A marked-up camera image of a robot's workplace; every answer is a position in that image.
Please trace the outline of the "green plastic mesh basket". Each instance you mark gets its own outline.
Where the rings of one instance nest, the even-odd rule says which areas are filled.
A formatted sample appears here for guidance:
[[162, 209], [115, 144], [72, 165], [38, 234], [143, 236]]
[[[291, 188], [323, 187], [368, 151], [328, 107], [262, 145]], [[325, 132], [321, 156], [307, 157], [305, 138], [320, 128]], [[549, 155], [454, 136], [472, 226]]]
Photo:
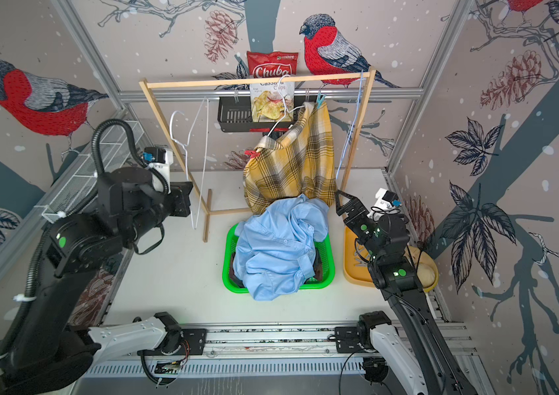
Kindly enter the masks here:
[[[234, 225], [229, 231], [226, 236], [225, 241], [225, 258], [224, 258], [224, 265], [222, 269], [222, 282], [223, 285], [231, 292], [235, 294], [248, 294], [248, 289], [245, 287], [244, 289], [236, 288], [235, 284], [231, 283], [228, 279], [228, 265], [230, 260], [231, 253], [236, 252], [236, 246], [238, 242], [238, 237], [235, 235], [235, 230], [237, 229], [238, 225]], [[319, 250], [322, 259], [322, 268], [323, 268], [323, 279], [321, 282], [309, 282], [305, 281], [305, 283], [300, 287], [301, 290], [319, 290], [329, 286], [335, 277], [335, 262], [334, 256], [332, 253], [332, 246], [330, 241], [330, 235], [325, 238], [323, 242], [316, 242], [315, 243], [316, 250]]]

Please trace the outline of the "light blue shirt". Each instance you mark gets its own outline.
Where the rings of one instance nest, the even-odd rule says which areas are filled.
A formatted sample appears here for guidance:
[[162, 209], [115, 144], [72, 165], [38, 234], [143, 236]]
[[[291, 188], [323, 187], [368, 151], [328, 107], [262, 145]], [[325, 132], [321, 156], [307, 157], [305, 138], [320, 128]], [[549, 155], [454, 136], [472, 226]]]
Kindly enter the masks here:
[[233, 270], [255, 301], [294, 294], [315, 277], [315, 244], [329, 234], [328, 212], [321, 199], [302, 194], [237, 225]]

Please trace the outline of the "white hanger of blue shirt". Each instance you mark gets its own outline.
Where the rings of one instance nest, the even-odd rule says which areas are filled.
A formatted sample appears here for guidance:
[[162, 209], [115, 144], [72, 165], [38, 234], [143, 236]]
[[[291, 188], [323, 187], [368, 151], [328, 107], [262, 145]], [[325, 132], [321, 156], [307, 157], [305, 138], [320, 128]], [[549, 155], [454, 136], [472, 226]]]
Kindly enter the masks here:
[[181, 115], [184, 116], [185, 114], [180, 110], [174, 110], [169, 117], [169, 137], [170, 140], [175, 143], [176, 148], [181, 148], [184, 153], [184, 160], [182, 164], [182, 169], [184, 170], [186, 181], [192, 182], [192, 171], [190, 171], [189, 161], [191, 159], [190, 156], [190, 149], [193, 148], [194, 150], [199, 150], [199, 142], [193, 140], [193, 136], [195, 131], [197, 131], [197, 124], [201, 115], [202, 110], [205, 111], [205, 133], [204, 133], [204, 152], [202, 158], [202, 169], [201, 169], [201, 177], [200, 177], [200, 184], [197, 184], [195, 189], [197, 191], [198, 196], [198, 203], [197, 203], [197, 211], [195, 214], [191, 215], [191, 224], [192, 230], [196, 230], [199, 225], [200, 220], [200, 212], [203, 210], [203, 189], [205, 184], [205, 173], [207, 168], [207, 153], [209, 148], [209, 113], [210, 113], [210, 101], [208, 98], [204, 97], [200, 105], [197, 109], [197, 113], [192, 120], [192, 124], [187, 132], [187, 137], [185, 140], [176, 137], [176, 133], [174, 133], [174, 127], [176, 126], [177, 116]]

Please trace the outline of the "white blue wire hanger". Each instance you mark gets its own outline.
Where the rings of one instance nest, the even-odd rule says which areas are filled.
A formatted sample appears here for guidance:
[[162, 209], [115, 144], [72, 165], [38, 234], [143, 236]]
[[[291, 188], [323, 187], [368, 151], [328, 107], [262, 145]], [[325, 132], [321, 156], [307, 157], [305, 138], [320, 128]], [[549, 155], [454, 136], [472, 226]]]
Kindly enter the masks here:
[[365, 76], [363, 74], [363, 72], [360, 73], [360, 77], [358, 79], [359, 81], [359, 88], [358, 88], [358, 93], [357, 93], [357, 97], [356, 97], [356, 102], [355, 102], [355, 115], [354, 118], [350, 124], [350, 127], [348, 129], [348, 133], [345, 139], [345, 143], [343, 146], [343, 150], [341, 152], [341, 157], [340, 157], [340, 162], [337, 166], [336, 172], [335, 172], [335, 180], [339, 179], [339, 174], [340, 174], [340, 170], [342, 168], [342, 165], [344, 164], [345, 161], [345, 157], [346, 157], [346, 153], [349, 149], [352, 137], [353, 137], [353, 133], [355, 131], [355, 125], [358, 119], [358, 115], [359, 115], [359, 107], [361, 105], [361, 101], [362, 101], [362, 95], [363, 95], [363, 81], [365, 80]]

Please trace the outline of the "dark multicolour plaid shirt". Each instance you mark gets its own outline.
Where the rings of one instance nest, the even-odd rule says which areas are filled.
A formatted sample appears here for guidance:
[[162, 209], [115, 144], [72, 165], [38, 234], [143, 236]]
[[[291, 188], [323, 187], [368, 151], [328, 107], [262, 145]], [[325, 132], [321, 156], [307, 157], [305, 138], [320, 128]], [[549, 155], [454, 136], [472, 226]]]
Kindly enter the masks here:
[[[233, 267], [234, 260], [235, 260], [235, 253], [231, 253], [229, 265], [228, 265], [228, 279], [231, 281], [231, 283], [235, 284], [236, 288], [244, 289], [245, 286], [243, 282], [235, 274], [234, 267]], [[322, 259], [319, 250], [316, 250], [316, 257], [313, 263], [313, 270], [315, 275], [309, 278], [307, 280], [307, 283], [321, 282], [323, 279], [323, 268], [322, 268]]]

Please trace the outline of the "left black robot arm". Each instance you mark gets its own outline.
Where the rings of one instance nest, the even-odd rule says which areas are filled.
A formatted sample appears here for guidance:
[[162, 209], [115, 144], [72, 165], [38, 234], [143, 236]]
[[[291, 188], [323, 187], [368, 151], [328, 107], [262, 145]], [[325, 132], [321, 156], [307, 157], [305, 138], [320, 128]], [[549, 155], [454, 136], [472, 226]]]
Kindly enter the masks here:
[[137, 250], [140, 238], [162, 230], [168, 217], [191, 213], [191, 182], [171, 183], [131, 149], [132, 167], [107, 171], [100, 143], [118, 126], [133, 144], [130, 125], [103, 121], [91, 140], [97, 173], [94, 189], [67, 215], [47, 227], [30, 261], [19, 309], [0, 340], [0, 394], [41, 394], [79, 380], [104, 352], [154, 350], [174, 352], [180, 327], [169, 314], [121, 326], [119, 335], [97, 338], [69, 320], [80, 296], [110, 258]]

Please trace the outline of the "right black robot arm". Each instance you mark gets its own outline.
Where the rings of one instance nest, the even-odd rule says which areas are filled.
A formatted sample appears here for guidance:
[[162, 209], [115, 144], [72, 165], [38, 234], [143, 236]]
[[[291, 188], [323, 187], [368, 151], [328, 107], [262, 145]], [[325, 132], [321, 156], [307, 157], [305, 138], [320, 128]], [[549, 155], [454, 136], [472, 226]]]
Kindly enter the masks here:
[[474, 394], [452, 355], [426, 300], [417, 269], [411, 263], [408, 220], [396, 209], [371, 213], [355, 196], [335, 193], [335, 210], [368, 253], [374, 286], [394, 311], [406, 334], [399, 333], [382, 311], [362, 314], [359, 343], [377, 352], [408, 394]]

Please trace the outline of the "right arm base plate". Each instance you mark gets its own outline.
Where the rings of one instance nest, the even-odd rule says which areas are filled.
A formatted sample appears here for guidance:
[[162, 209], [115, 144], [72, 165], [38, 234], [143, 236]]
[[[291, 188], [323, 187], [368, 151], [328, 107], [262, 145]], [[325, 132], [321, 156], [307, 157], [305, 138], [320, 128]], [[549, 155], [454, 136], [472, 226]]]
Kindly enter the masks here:
[[339, 354], [374, 352], [368, 332], [360, 327], [337, 326], [329, 339], [335, 342], [335, 349]]

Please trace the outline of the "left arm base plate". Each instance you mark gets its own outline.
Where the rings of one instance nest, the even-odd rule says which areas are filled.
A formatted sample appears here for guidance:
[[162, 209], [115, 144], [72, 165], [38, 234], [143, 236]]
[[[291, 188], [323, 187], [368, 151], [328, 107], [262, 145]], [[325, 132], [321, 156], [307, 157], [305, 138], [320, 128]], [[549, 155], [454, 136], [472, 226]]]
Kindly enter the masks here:
[[139, 351], [144, 356], [201, 356], [205, 349], [207, 329], [182, 329], [176, 338], [167, 335], [154, 350]]

